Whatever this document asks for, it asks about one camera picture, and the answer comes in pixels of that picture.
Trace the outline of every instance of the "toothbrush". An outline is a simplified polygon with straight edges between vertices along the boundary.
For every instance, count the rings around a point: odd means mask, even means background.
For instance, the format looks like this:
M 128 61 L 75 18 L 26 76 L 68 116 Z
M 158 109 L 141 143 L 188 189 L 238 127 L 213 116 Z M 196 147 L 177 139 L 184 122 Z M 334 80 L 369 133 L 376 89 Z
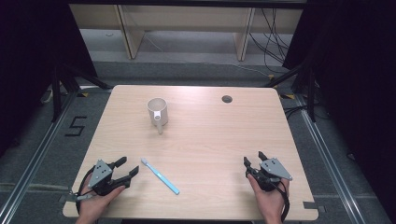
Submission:
M 166 179 L 165 176 L 161 175 L 161 173 L 158 170 L 156 170 L 154 167 L 152 167 L 145 158 L 142 158 L 141 161 L 143 162 L 143 164 L 145 164 L 152 171 L 152 173 L 154 173 L 156 176 L 158 176 L 158 178 L 160 178 L 161 181 L 166 186 L 168 186 L 168 188 L 171 189 L 176 195 L 178 195 L 180 193 L 180 191 L 175 187 L 175 185 L 173 185 L 168 179 Z

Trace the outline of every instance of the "toothbrush handle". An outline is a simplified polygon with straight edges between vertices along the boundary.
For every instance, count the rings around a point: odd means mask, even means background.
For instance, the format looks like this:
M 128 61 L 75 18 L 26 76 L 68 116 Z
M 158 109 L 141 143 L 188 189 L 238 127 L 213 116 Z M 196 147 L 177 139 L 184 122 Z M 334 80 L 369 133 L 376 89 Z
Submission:
M 169 189 L 171 189 L 175 194 L 179 194 L 180 191 L 173 185 L 165 176 L 163 176 L 158 170 L 156 170 L 154 167 L 151 165 L 148 166 L 148 168 L 151 169 L 151 171 L 158 176 L 158 178 L 161 179 L 161 181 L 168 186 Z

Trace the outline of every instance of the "cup handle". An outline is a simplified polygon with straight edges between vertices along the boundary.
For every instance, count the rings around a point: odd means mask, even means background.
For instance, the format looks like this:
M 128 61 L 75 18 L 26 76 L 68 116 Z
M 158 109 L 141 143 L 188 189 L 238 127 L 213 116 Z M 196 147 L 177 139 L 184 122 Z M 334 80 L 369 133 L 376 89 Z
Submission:
M 158 133 L 163 133 L 163 125 L 161 123 L 161 111 L 154 111 L 155 125 L 157 126 Z

